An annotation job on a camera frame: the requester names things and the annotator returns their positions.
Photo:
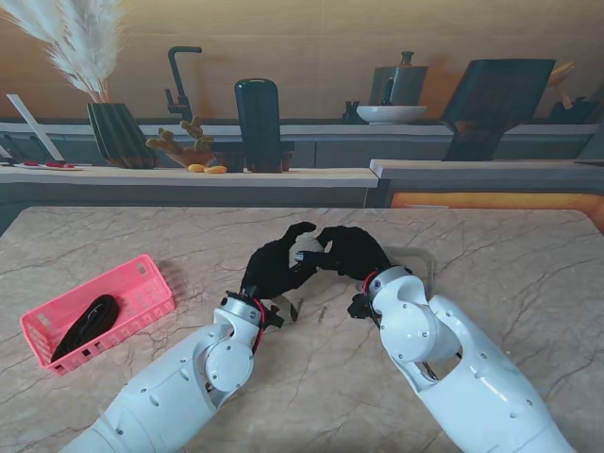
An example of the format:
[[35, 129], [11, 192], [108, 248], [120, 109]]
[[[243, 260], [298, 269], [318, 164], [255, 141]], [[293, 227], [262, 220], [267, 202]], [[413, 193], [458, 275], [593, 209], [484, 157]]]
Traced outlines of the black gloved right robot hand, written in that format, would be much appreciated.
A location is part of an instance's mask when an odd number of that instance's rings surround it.
[[298, 251], [295, 259], [359, 281], [393, 266], [375, 238], [357, 226], [328, 226], [319, 234], [317, 242], [323, 247], [330, 245], [329, 250]]

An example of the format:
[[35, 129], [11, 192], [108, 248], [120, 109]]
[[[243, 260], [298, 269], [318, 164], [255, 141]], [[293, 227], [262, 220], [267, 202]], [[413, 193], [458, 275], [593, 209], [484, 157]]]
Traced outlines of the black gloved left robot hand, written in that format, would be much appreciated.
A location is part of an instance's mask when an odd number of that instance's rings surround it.
[[290, 267], [290, 249], [303, 233], [313, 232], [316, 225], [300, 222], [289, 226], [278, 240], [257, 249], [247, 263], [240, 293], [256, 299], [274, 299], [302, 286], [317, 273], [317, 268], [298, 263]]

